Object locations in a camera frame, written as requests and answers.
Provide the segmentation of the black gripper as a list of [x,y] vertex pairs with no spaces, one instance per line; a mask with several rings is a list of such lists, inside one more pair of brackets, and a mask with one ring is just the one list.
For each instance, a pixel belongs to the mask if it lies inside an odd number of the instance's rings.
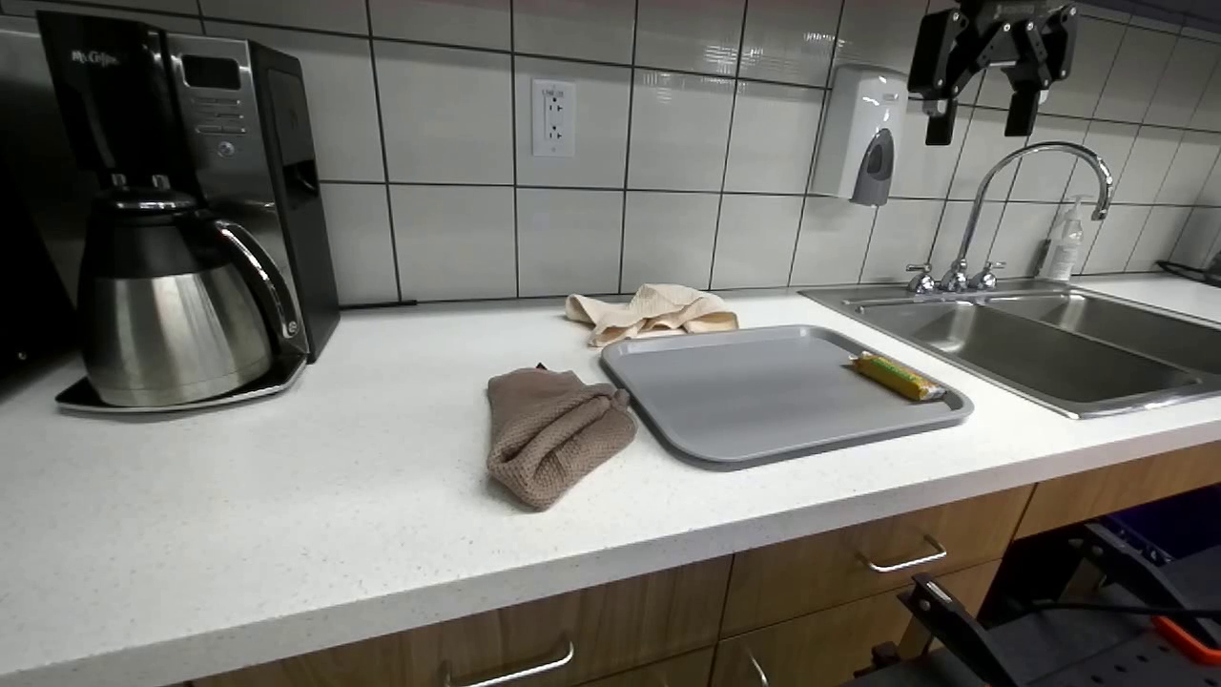
[[928,144],[953,143],[956,91],[983,70],[1011,83],[1008,139],[1026,139],[1040,91],[1073,72],[1073,0],[953,0],[919,18],[909,90],[921,96]]

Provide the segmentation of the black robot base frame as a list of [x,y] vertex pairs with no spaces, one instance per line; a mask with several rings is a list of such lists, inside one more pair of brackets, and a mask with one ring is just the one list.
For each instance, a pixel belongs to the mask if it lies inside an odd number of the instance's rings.
[[1100,584],[1035,600],[999,625],[914,577],[899,604],[933,649],[872,660],[849,687],[1221,687],[1215,545],[1162,564],[1106,527],[1075,527],[1069,545]]

